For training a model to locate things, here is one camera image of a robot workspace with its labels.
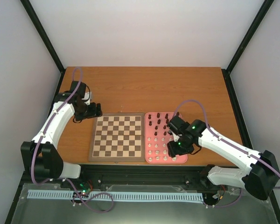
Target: chessboard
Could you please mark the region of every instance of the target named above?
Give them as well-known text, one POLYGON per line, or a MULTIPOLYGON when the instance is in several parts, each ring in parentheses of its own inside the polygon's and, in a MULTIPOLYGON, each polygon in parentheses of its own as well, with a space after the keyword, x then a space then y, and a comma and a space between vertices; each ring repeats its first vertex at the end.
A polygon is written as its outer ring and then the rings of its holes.
POLYGON ((105 113, 95 118, 89 161, 145 161, 144 113, 105 113))

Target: wooden tabletop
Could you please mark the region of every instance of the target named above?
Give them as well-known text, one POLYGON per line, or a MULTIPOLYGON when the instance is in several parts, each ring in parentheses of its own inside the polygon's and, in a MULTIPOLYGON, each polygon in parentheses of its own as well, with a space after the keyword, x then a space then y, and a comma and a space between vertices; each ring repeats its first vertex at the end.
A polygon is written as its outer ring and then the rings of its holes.
MULTIPOLYGON (((69 90, 74 67, 68 67, 60 92, 69 90)), ((108 112, 170 112, 186 99, 200 101, 207 112, 209 124, 226 137, 241 143, 231 103, 220 68, 206 67, 83 67, 83 82, 93 94, 93 102, 101 103, 108 112)), ((187 103, 179 110, 185 121, 203 119, 201 108, 187 103)), ((93 119, 75 124, 69 120, 58 143, 62 159, 72 163, 114 164, 89 162, 93 119)), ((118 164, 150 165, 147 162, 118 164)), ((203 148, 188 155, 188 166, 233 165, 220 155, 203 148)))

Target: white enclosure wall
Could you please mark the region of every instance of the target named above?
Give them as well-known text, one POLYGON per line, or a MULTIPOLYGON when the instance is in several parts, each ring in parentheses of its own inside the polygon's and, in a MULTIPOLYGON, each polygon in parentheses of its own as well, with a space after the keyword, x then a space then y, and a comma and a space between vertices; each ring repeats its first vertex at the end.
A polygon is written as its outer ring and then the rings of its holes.
MULTIPOLYGON (((231 74, 254 149, 280 168, 280 0, 276 0, 231 74)), ((280 190, 274 191, 280 206, 280 190)))
POLYGON ((226 68, 263 0, 31 0, 64 66, 226 68))
POLYGON ((59 71, 19 0, 0 0, 0 224, 19 184, 20 146, 43 125, 59 71))

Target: gray floor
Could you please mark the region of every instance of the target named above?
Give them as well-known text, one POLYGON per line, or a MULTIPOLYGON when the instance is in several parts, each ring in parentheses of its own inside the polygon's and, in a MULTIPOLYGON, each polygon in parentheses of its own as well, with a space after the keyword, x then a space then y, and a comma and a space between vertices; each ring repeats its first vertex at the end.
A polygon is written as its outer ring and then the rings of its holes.
MULTIPOLYGON (((225 194, 223 205, 237 196, 225 194)), ((96 209, 107 209, 109 202, 91 202, 96 209)), ((84 206, 73 207, 65 200, 24 199, 18 204, 13 223, 21 224, 276 224, 270 202, 249 195, 224 209, 206 209, 197 203, 116 202, 112 211, 97 214, 84 206)))

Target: pink chess piece tray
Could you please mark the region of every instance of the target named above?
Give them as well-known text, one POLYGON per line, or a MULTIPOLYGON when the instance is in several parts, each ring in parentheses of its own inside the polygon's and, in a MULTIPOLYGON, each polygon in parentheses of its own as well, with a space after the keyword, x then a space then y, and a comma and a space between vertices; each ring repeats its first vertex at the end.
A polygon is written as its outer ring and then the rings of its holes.
POLYGON ((177 155, 175 158, 168 155, 167 143, 173 140, 173 135, 168 134, 166 114, 171 120, 173 112, 149 112, 144 116, 145 160, 148 163, 184 163, 188 160, 187 155, 177 155))

